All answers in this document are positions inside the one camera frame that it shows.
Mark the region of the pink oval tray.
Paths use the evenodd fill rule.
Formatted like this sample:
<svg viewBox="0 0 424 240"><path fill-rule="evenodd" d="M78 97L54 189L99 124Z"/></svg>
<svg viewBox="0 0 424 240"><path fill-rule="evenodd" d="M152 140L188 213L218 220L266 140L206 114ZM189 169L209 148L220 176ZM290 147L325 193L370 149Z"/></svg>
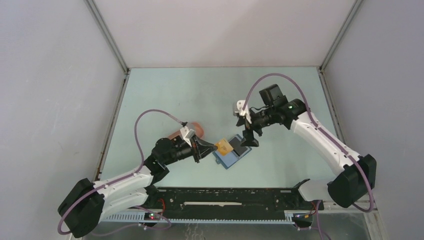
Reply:
<svg viewBox="0 0 424 240"><path fill-rule="evenodd" d="M205 134L204 133L204 129L203 129L203 127L198 122L189 122L187 124L187 126L190 129L194 129L195 134L196 134L197 137L199 137L201 139L204 137L204 134ZM180 128L179 128L177 131L175 131L174 133L170 134L167 138L172 140L172 139L176 138L180 133L181 133L181 131L180 131Z"/></svg>

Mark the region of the gold credit card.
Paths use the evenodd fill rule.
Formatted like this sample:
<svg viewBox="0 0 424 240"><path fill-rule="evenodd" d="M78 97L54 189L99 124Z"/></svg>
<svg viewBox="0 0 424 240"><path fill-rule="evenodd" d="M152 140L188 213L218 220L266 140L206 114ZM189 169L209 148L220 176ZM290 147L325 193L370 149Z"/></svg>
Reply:
<svg viewBox="0 0 424 240"><path fill-rule="evenodd" d="M233 146L225 138L222 138L214 145L217 147L216 151L221 156L225 156L234 150Z"/></svg>

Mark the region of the blue card holder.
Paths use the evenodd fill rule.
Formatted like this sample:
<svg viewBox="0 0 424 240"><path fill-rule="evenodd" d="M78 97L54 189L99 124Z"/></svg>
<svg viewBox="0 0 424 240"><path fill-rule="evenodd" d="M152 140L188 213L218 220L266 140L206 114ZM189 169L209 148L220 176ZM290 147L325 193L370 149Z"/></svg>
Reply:
<svg viewBox="0 0 424 240"><path fill-rule="evenodd" d="M229 142L233 138L238 138L238 139L242 140L242 137L239 134L236 134L233 137L226 139L226 140ZM252 151L251 147L248 147L248 148L249 148L249 150L247 152L245 152L241 157L237 156L234 151L228 153L225 156L222 156L217 151L215 151L213 153L213 156L215 157L215 161L216 161L217 164L221 164L226 170L228 170L235 163L237 163L239 160L244 158L248 153L250 153Z"/></svg>

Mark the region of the black credit card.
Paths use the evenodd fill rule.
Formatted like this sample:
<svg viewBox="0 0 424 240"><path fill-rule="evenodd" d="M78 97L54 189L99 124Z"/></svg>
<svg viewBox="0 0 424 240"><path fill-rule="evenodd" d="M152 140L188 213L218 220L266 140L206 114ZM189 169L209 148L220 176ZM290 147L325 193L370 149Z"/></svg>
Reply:
<svg viewBox="0 0 424 240"><path fill-rule="evenodd" d="M239 157L241 157L244 153L246 153L249 150L248 147L241 145L241 140L238 139L237 137L232 138L229 141L229 144L233 147L233 151Z"/></svg>

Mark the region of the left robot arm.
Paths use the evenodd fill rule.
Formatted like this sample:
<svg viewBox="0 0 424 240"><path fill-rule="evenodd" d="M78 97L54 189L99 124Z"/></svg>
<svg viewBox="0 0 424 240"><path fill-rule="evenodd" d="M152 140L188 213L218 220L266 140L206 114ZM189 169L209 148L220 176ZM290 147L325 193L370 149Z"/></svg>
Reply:
<svg viewBox="0 0 424 240"><path fill-rule="evenodd" d="M62 224L66 224L68 234L84 237L117 212L136 206L153 208L159 201L154 184L170 172L168 165L187 158L199 163L216 150L216 145L196 135L189 141L179 136L161 138L141 167L103 181L79 180L57 209L61 216L58 232L65 235Z"/></svg>

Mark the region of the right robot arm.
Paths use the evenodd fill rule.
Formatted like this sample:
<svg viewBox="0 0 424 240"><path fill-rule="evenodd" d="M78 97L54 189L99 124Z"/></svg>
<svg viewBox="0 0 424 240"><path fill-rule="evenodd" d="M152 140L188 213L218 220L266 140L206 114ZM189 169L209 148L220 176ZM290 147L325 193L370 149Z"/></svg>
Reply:
<svg viewBox="0 0 424 240"><path fill-rule="evenodd" d="M254 112L247 100L233 105L237 126L244 126L242 146L258 147L254 134L262 136L262 129L273 124L285 126L309 143L325 160L335 175L330 180L304 180L291 194L291 204L304 209L315 200L333 200L348 208L368 193L375 185L377 162L370 155L360 155L343 144L320 124L306 103L300 99L288 101L279 86L273 84L260 92L264 108Z"/></svg>

